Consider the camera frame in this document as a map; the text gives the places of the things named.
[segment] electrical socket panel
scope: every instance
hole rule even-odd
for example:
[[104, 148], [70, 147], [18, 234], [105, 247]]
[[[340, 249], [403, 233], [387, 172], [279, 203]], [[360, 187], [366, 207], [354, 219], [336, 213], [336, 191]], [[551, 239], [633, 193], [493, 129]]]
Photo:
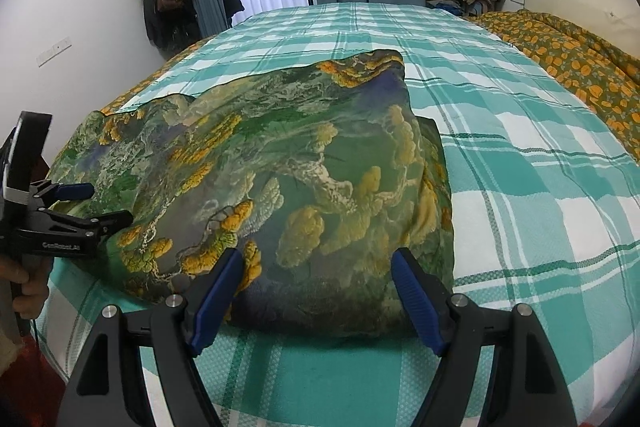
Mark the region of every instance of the electrical socket panel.
[[61, 54], [64, 50], [71, 47], [71, 39], [66, 37], [62, 39], [60, 42], [56, 42], [52, 47], [48, 50], [43, 51], [40, 55], [36, 57], [36, 63], [38, 67], [41, 67], [46, 62], [49, 62], [56, 55]]

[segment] teal and white checkered sheet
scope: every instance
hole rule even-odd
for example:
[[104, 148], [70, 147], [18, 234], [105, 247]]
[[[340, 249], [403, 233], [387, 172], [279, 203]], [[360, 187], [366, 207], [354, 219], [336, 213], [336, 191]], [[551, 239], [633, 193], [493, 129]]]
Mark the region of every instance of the teal and white checkered sheet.
[[[533, 61], [440, 10], [330, 4], [251, 17], [176, 64], [121, 111], [248, 74], [378, 48], [401, 52], [415, 114], [438, 124], [452, 188], [456, 289], [533, 306], [580, 421], [599, 423], [638, 368], [640, 168], [587, 107]], [[68, 375], [107, 303], [137, 304], [57, 262], [40, 318]], [[467, 410], [477, 424], [485, 348]], [[171, 425], [143, 353], [159, 425]], [[223, 328], [197, 360], [225, 426], [407, 427], [437, 359], [417, 340], [270, 336]]]

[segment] headboard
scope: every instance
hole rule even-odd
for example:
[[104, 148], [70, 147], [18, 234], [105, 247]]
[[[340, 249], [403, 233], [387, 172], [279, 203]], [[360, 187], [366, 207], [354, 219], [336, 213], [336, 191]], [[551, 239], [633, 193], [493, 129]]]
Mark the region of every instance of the headboard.
[[571, 21], [640, 57], [640, 6], [636, 0], [524, 0], [524, 7]]

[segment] metal screw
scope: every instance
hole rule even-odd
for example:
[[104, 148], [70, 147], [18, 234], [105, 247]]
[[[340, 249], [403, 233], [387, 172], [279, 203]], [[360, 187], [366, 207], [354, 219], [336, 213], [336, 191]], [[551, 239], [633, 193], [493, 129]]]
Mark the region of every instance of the metal screw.
[[169, 306], [169, 308], [177, 308], [178, 306], [180, 306], [182, 304], [183, 300], [184, 299], [182, 299], [182, 295], [178, 295], [178, 294], [174, 293], [173, 295], [169, 295], [164, 300], [164, 304]]
[[464, 308], [469, 304], [469, 299], [466, 298], [466, 295], [462, 295], [462, 293], [454, 293], [451, 296], [451, 304], [456, 308]]
[[117, 313], [118, 313], [118, 309], [113, 304], [109, 304], [108, 306], [105, 306], [104, 308], [102, 308], [102, 316], [105, 319], [110, 319], [111, 317], [114, 317]]
[[525, 304], [524, 302], [521, 302], [520, 304], [518, 304], [516, 306], [516, 310], [523, 317], [529, 317], [529, 315], [533, 313], [531, 306], [529, 306], [528, 304]]

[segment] red garment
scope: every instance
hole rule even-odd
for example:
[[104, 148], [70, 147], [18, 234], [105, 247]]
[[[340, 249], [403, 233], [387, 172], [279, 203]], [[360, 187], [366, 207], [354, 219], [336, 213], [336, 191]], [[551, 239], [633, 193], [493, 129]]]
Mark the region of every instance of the red garment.
[[31, 427], [54, 427], [65, 393], [65, 383], [36, 349], [33, 337], [25, 337], [18, 359], [0, 377], [0, 394]]

